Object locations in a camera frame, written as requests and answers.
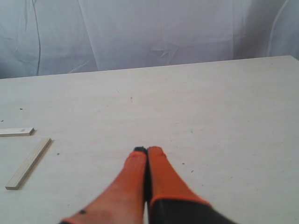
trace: white table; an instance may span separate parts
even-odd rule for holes
[[[290,56],[0,80],[0,128],[31,126],[30,137],[0,138],[1,223],[57,223],[101,193],[135,146],[152,145],[236,222],[299,223]],[[53,139],[48,151],[21,190],[6,190],[41,137]]]

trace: white fabric backdrop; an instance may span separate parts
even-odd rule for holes
[[[278,55],[298,0],[0,0],[0,78]]]

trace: wooden stick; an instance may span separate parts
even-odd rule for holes
[[[39,158],[42,156],[43,152],[50,144],[50,138],[42,138],[30,155],[25,159],[23,164],[19,167],[17,172],[11,178],[11,180],[6,185],[7,190],[18,190],[22,183],[25,181],[26,177],[37,163]]]
[[[32,127],[0,129],[0,137],[28,136],[34,131]]]

